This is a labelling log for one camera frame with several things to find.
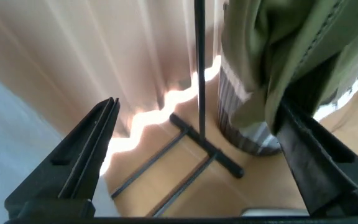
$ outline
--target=sunlight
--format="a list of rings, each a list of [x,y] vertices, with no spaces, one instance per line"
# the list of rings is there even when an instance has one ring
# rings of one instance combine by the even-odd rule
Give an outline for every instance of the sunlight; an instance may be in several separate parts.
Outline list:
[[[221,56],[217,55],[214,58],[212,67],[205,70],[205,81],[212,80],[221,68]],[[198,93],[198,76],[194,72],[191,76],[191,86],[183,91],[171,90],[165,94],[165,106],[162,110],[153,110],[145,113],[136,114],[132,120],[132,127],[129,138],[111,138],[109,147],[106,153],[106,158],[100,168],[100,175],[103,175],[110,166],[111,156],[116,152],[126,152],[136,148],[142,136],[145,126],[150,124],[161,124],[169,119],[169,116],[175,110],[179,103],[194,98]]]

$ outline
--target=olive green cloth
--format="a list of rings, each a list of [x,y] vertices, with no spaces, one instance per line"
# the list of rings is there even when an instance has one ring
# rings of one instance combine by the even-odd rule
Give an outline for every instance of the olive green cloth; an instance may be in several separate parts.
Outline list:
[[[357,73],[358,0],[231,0],[223,57],[252,93],[231,116],[236,128],[275,115],[284,92],[308,114]]]

